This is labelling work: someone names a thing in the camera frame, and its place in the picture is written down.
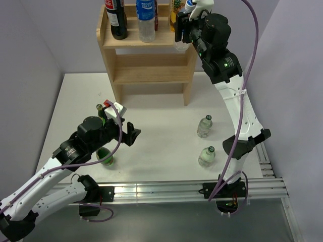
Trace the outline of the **Pocari Sweat bottle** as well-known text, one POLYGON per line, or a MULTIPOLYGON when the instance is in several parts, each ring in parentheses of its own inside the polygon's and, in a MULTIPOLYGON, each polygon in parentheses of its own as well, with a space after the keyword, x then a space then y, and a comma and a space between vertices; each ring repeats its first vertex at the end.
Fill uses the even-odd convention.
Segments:
POLYGON ((139 39, 149 43, 155 40, 155 4, 153 0, 137 0, 136 14, 138 19, 139 39))
MULTIPOLYGON (((178 12, 183 12, 183 13, 190 13, 194 9, 194 5, 191 3, 190 0, 188 1, 181 1, 181 8, 178 12)), ((189 47, 189 44, 183 43, 182 41, 180 42, 174 42, 174 47, 177 51, 186 51, 189 47)))

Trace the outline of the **blue grape juice carton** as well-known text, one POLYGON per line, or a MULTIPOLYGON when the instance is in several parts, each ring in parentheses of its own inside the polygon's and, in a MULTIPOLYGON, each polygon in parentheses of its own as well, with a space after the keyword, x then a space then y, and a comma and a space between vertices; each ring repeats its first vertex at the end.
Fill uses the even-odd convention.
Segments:
POLYGON ((154 0, 154 30, 158 30, 158 3, 157 0, 154 0))

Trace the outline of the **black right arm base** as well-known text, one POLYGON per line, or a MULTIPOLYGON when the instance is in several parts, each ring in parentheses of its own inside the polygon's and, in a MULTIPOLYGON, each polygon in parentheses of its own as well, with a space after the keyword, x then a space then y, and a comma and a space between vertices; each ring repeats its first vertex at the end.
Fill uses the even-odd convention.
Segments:
MULTIPOLYGON (((208 199, 214 190, 217 183, 203 183, 202 188, 198 191, 204 196, 205 199, 208 199)), ((233 184, 225 185, 216 195, 215 198, 243 198, 246 196, 246 185, 243 181, 237 181, 233 184)))

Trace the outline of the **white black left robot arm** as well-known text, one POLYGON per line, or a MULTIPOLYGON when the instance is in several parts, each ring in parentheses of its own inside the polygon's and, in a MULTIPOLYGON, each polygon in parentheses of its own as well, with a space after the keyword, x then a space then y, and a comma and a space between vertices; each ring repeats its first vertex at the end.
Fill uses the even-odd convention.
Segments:
POLYGON ((6 240, 23 239, 38 222, 70 203, 97 198, 98 185, 89 175, 54 194, 47 192, 79 167, 92 165, 92 154, 111 140, 132 146, 141 130, 128 122, 123 132, 122 122, 123 118, 87 117, 32 178, 1 200, 1 232, 6 240))

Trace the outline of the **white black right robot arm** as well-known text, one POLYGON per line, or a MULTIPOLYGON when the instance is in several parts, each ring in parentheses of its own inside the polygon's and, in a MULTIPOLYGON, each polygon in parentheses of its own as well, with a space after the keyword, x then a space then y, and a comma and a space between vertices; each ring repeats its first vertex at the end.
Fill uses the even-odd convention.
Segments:
POLYGON ((228 19, 207 13, 190 20, 189 13, 177 13, 175 41, 191 43, 202 61, 202 68, 219 91, 235 133, 223 141, 229 162, 220 176, 219 193, 225 197, 235 190, 245 159, 253 148, 271 136, 259 122, 244 88, 244 76, 238 58, 227 49, 231 34, 228 19))

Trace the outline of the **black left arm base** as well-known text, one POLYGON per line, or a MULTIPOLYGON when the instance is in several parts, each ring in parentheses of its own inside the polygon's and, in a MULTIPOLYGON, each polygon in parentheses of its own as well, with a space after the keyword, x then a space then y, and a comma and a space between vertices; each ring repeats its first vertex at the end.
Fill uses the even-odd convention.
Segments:
POLYGON ((86 218, 97 217, 102 209, 90 205, 83 205, 83 203, 94 203, 102 206, 105 202, 112 202, 114 195, 115 187, 113 186, 99 186, 98 189, 89 191, 85 198, 81 200, 82 204, 79 204, 79 215, 86 218))

